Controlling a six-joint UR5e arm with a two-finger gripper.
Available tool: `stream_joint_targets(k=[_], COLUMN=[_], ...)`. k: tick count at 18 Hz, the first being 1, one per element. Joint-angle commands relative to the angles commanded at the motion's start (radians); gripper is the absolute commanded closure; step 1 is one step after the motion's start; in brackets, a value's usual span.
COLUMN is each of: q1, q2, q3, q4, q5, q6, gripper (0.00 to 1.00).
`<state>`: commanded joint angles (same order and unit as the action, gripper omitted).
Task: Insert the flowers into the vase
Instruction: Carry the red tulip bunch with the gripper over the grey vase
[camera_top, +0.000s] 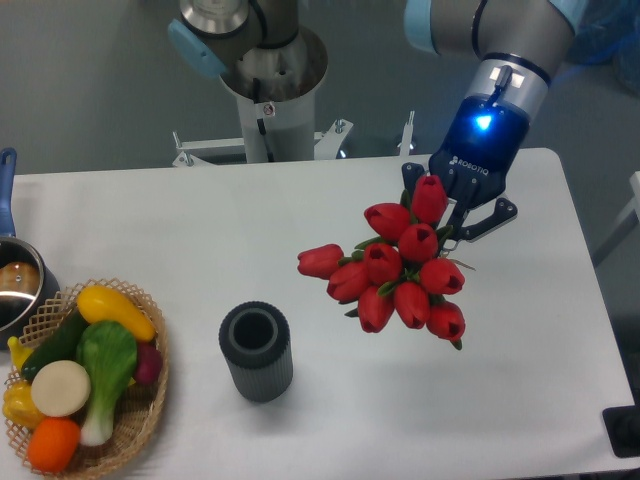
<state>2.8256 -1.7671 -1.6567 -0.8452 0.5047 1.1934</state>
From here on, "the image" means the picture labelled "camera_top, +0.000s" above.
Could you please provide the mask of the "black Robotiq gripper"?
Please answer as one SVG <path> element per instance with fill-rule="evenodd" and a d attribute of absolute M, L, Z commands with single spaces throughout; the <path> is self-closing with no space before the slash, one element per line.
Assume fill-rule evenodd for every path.
<path fill-rule="evenodd" d="M 506 188 L 506 176 L 529 130 L 529 119 L 519 109 L 470 96 L 461 103 L 443 143 L 429 159 L 401 167 L 405 190 L 413 195 L 418 180 L 429 172 L 440 178 L 447 196 L 465 208 L 477 208 L 497 198 Z M 442 242 L 442 252 L 460 242 L 473 243 L 513 221 L 515 203 L 495 200 L 493 211 L 472 225 L 459 226 Z"/>

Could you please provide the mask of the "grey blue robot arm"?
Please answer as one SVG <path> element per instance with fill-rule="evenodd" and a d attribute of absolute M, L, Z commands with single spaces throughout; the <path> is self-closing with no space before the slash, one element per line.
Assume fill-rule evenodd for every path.
<path fill-rule="evenodd" d="M 403 167 L 409 192 L 438 176 L 454 209 L 445 247 L 512 220 L 507 173 L 573 41 L 582 1 L 410 1 L 404 32 L 416 49 L 469 53 L 478 70 L 436 153 Z M 172 45 L 200 75 L 235 96 L 248 162 L 312 160 L 315 94 L 327 72 L 320 38 L 294 1 L 183 1 Z"/>

